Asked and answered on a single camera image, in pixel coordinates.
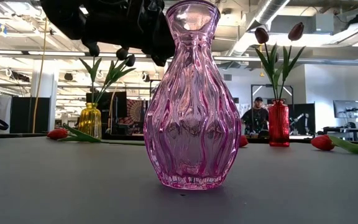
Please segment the gray table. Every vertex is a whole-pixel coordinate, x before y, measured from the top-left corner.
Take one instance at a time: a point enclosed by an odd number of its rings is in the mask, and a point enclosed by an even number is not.
[[[0,223],[358,224],[358,155],[250,144],[222,187],[189,192],[141,146],[0,139]]]

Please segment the monitor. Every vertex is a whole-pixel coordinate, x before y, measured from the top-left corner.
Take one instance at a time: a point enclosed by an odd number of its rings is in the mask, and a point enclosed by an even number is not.
[[[335,118],[358,118],[357,100],[334,100]]]

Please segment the duct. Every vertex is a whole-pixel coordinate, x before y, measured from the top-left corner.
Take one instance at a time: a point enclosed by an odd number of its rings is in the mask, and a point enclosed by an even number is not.
[[[269,25],[276,17],[279,10],[285,7],[290,0],[261,0],[258,8],[247,15],[246,32],[260,26]],[[227,52],[227,56],[241,56],[249,47],[243,35]]]

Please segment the person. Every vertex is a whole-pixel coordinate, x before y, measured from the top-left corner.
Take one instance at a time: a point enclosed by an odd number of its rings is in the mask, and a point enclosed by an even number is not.
[[[259,133],[261,130],[268,130],[269,112],[263,108],[263,105],[263,99],[257,97],[254,101],[254,107],[242,116],[241,120],[246,124],[246,133],[251,131]],[[254,127],[252,127],[252,110],[254,110]]]

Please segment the dark red tulip bud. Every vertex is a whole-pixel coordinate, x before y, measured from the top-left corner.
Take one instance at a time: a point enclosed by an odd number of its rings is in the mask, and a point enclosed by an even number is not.
[[[244,147],[246,145],[248,145],[247,137],[246,136],[241,136],[241,138],[240,138],[240,147]]]
[[[328,135],[315,137],[311,140],[311,145],[323,151],[330,151],[335,147]]]
[[[288,34],[288,38],[292,41],[299,40],[303,35],[303,28],[305,28],[303,23],[298,23],[292,28],[291,32]]]
[[[136,61],[135,55],[132,54],[132,55],[128,56],[127,59],[128,59],[128,61],[127,61],[127,63],[125,63],[125,65],[128,67],[134,66],[135,61]]]
[[[260,44],[264,44],[269,41],[269,35],[267,34],[266,30],[260,27],[256,28],[255,37]]]
[[[53,139],[53,140],[66,138],[67,137],[67,130],[63,129],[63,128],[55,129],[53,131],[50,131],[47,134],[47,137],[50,138],[50,139]]]
[[[128,56],[128,51],[123,48],[120,48],[117,50],[116,55],[119,60],[125,60]]]

